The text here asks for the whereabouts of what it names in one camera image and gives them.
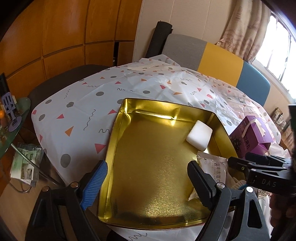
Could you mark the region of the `white wet wipes pack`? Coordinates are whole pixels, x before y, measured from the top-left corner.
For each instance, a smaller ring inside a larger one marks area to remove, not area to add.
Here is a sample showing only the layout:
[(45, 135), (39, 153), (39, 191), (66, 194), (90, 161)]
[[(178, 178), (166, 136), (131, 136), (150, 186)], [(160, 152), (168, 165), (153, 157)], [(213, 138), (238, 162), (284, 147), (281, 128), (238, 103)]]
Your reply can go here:
[(220, 156), (215, 156), (205, 152), (197, 152), (197, 162), (201, 169), (211, 175), (215, 182), (223, 182), (226, 184), (228, 173), (228, 159)]

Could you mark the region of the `beige knit cloth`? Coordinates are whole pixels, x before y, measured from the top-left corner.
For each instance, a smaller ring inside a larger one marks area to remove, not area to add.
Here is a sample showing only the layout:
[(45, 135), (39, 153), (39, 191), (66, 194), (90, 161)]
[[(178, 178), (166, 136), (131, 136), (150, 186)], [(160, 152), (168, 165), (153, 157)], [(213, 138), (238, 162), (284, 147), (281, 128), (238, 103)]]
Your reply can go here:
[(226, 173), (226, 185), (227, 187), (235, 190), (241, 190), (245, 187), (245, 180), (237, 180), (235, 177), (232, 177), (228, 172)]

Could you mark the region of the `purple tissue box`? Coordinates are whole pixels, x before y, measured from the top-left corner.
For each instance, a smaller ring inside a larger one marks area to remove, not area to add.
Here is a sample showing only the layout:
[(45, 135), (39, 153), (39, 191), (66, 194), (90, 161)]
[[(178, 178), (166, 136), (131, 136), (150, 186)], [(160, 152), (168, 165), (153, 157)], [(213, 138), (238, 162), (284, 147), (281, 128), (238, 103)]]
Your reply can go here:
[(246, 116), (230, 134), (230, 140), (239, 158), (247, 153), (264, 155), (273, 143), (273, 137), (263, 119)]

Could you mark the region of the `packets on desk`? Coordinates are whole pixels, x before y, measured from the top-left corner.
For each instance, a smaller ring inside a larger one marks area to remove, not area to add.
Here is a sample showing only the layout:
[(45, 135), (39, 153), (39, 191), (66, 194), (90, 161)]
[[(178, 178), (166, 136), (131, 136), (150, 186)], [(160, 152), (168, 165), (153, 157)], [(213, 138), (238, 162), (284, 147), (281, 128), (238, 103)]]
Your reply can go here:
[(271, 118), (280, 131), (281, 137), (286, 138), (290, 135), (287, 130), (290, 129), (290, 118), (285, 119), (280, 108), (275, 108), (272, 112)]

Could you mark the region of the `white foam block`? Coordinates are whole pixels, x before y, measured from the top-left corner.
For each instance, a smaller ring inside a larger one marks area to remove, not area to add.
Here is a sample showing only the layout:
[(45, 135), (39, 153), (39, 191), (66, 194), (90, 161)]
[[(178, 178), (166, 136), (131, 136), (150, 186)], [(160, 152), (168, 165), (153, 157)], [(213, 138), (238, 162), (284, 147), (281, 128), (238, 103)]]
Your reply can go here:
[(208, 147), (212, 132), (209, 126), (198, 120), (187, 135), (186, 141), (203, 152)]

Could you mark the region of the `gold metal tin tray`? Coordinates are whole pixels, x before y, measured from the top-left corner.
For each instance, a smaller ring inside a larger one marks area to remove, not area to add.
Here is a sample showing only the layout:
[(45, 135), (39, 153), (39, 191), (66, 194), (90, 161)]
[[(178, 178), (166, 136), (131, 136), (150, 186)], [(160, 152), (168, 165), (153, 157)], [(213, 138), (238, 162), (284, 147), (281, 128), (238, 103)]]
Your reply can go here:
[(165, 230), (204, 223), (209, 210), (190, 195), (187, 165), (197, 149), (186, 141), (196, 121), (213, 133), (207, 151), (236, 155), (222, 122), (211, 111), (164, 101), (126, 98), (116, 116), (106, 153), (108, 173), (98, 218), (107, 225)]

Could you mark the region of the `green paper packets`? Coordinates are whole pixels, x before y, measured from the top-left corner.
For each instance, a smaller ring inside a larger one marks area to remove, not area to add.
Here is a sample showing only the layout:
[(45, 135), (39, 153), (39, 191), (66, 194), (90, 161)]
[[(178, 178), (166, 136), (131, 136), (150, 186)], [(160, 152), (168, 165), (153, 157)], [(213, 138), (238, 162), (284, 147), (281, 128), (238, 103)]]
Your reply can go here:
[[(41, 146), (18, 143), (17, 148), (27, 159), (38, 167), (40, 166), (44, 155), (44, 150)], [(35, 170), (32, 164), (26, 161), (18, 152), (15, 152), (10, 177), (35, 187), (39, 181), (39, 170)]]

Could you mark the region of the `patterned white bed cover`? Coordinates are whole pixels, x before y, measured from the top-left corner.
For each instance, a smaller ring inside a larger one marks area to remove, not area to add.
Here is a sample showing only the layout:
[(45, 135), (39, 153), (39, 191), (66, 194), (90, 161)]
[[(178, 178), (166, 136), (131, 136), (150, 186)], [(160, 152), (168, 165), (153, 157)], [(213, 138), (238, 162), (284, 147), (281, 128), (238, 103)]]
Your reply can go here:
[(208, 210), (192, 196), (186, 140), (197, 121), (213, 133), (207, 151), (235, 155), (230, 134), (259, 118), (272, 143), (281, 135), (265, 109), (236, 87), (165, 55), (80, 77), (32, 111), (41, 146), (70, 184), (99, 160), (108, 165), (98, 218), (127, 240), (194, 240)]

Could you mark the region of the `grey yellow blue headboard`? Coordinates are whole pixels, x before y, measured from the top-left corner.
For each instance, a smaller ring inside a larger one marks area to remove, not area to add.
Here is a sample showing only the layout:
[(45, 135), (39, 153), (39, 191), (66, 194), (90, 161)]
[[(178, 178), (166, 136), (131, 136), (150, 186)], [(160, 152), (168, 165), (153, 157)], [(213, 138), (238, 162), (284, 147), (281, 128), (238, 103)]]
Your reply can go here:
[(256, 68), (235, 54), (204, 40), (169, 34), (162, 53), (180, 66), (220, 79), (264, 105), (270, 83)]

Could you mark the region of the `window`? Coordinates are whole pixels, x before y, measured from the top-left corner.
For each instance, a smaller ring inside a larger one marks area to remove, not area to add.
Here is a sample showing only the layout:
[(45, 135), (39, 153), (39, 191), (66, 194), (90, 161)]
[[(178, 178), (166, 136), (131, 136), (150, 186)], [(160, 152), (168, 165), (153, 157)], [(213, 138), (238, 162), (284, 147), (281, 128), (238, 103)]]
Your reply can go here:
[(254, 64), (271, 74), (295, 98), (295, 38), (274, 14), (269, 18)]

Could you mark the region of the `green glass side table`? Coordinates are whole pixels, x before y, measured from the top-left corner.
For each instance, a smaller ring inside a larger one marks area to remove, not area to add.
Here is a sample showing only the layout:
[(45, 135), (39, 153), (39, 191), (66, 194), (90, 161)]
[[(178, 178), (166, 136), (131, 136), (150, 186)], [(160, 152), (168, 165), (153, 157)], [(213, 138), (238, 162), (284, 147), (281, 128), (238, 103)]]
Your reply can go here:
[(1, 158), (7, 152), (9, 147), (13, 147), (14, 149), (16, 148), (16, 146), (13, 144), (13, 141), (28, 116), (31, 107), (31, 101), (27, 97), (22, 97), (17, 100), (17, 105), (19, 107), (20, 114), (16, 117), (16, 124), (12, 126), (12, 128), (9, 125), (8, 130), (3, 135), (4, 138), (1, 139), (1, 141), (3, 141), (1, 142)]

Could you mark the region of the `purple character ornament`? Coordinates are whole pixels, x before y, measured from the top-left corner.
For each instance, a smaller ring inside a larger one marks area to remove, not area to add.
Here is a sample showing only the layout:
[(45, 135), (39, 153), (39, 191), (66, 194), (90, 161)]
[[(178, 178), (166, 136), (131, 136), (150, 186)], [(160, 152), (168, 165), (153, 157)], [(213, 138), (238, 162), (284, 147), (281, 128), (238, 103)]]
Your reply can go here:
[(10, 92), (5, 93), (1, 97), (1, 100), (6, 114), (11, 118), (9, 132), (13, 132), (21, 124), (22, 117), (18, 114), (18, 110), (16, 109), (16, 105)]

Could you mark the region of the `beige patterned curtain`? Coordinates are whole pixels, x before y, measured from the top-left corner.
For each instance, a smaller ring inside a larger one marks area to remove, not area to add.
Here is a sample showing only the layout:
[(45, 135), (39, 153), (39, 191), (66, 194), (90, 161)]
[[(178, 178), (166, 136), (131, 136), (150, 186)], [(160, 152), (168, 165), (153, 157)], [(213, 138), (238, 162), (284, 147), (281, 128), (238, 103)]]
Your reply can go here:
[(271, 10), (262, 1), (237, 1), (216, 45), (252, 63), (262, 46), (270, 15)]

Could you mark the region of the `black rolled mat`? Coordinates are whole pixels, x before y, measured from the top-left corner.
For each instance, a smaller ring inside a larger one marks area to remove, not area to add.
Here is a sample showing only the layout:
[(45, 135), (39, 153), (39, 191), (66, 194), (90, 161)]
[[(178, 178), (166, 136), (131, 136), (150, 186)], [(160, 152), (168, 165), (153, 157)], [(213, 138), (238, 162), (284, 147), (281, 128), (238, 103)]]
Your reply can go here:
[(166, 39), (172, 33), (172, 30), (173, 26), (170, 23), (157, 22), (145, 58), (151, 58), (162, 53)]

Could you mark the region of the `wooden wardrobe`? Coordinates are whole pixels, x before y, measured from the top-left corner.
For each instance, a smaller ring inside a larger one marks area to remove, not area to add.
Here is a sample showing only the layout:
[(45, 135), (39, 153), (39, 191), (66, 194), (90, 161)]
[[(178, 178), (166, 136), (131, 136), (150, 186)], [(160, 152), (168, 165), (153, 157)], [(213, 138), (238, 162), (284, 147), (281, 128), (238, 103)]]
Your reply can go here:
[(1, 73), (11, 93), (83, 65), (130, 63), (141, 1), (33, 1), (1, 40)]

